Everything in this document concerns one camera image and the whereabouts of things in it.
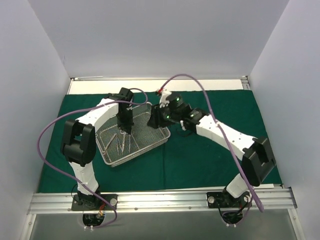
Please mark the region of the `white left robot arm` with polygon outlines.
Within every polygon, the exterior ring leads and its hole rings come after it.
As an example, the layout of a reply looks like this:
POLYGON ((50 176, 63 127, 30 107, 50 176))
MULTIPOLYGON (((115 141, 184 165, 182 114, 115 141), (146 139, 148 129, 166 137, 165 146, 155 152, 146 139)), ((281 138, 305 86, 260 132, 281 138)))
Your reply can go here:
POLYGON ((79 200, 90 210, 97 209, 101 203, 92 163, 97 151, 96 131, 107 120, 116 117, 118 128, 126 135, 131 134, 134 122, 130 102, 133 97, 134 93, 123 87, 119 93, 108 94, 85 115, 64 124, 61 153, 80 180, 77 184, 79 200))

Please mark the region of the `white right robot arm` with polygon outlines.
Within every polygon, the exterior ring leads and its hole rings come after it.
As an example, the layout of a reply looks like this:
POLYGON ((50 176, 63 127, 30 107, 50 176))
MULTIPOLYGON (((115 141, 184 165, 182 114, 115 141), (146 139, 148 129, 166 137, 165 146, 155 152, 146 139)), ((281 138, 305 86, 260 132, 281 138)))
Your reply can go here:
POLYGON ((233 129, 208 112, 192 108, 177 92, 161 89, 157 95, 160 100, 151 107, 148 126, 157 129, 179 124, 184 131, 195 133, 226 148, 235 158, 239 173, 222 193, 225 205, 232 207, 238 203, 243 193, 260 186, 276 166, 268 138, 256 138, 233 129))

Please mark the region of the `dark green surgical cloth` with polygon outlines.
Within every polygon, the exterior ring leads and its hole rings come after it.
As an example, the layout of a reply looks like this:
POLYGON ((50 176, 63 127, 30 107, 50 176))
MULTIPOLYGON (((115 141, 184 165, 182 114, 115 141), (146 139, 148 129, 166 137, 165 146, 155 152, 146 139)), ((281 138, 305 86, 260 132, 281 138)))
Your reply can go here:
MULTIPOLYGON (((215 117, 226 125, 253 137, 267 132, 250 90, 212 90, 207 95, 215 117)), ((39 193, 70 193, 76 184, 73 170, 61 154, 64 124, 82 115, 81 109, 96 106, 100 94, 66 95, 53 127, 47 164, 43 166, 39 193)), ((239 172, 231 153, 213 141, 188 134, 178 125, 170 128, 168 141, 124 164, 110 167, 97 154, 93 168, 102 192, 138 192, 200 187, 221 187, 239 172)))

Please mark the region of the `steel surgical forceps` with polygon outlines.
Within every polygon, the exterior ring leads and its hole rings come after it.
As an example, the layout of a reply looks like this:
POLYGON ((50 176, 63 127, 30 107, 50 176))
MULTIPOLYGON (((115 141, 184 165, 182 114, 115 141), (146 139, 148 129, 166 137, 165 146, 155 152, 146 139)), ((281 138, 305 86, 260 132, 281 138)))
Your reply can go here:
POLYGON ((125 131, 121 131, 120 132, 120 135, 122 136, 122 140, 121 140, 121 152, 123 153, 124 152, 124 149, 125 149, 125 145, 126 145, 126 138, 127 138, 127 133, 125 131))

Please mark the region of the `steel wire mesh tray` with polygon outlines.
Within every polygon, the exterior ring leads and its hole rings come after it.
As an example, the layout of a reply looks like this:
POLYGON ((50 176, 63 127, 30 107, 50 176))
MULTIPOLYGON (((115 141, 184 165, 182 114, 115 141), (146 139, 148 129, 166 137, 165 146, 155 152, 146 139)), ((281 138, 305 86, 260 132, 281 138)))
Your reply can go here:
POLYGON ((128 162, 164 143, 171 136, 170 130, 165 128, 152 128, 147 125, 151 116, 152 104, 147 102, 145 105, 135 106, 132 109, 133 123, 131 134, 127 134, 124 152, 121 151, 122 136, 117 125, 117 118, 114 116, 107 120, 96 131, 96 143, 105 164, 110 167, 119 166, 128 162), (107 151, 105 146, 110 138, 117 134, 117 138, 112 141, 107 151), (129 141, 132 143, 132 150, 129 154, 129 141))

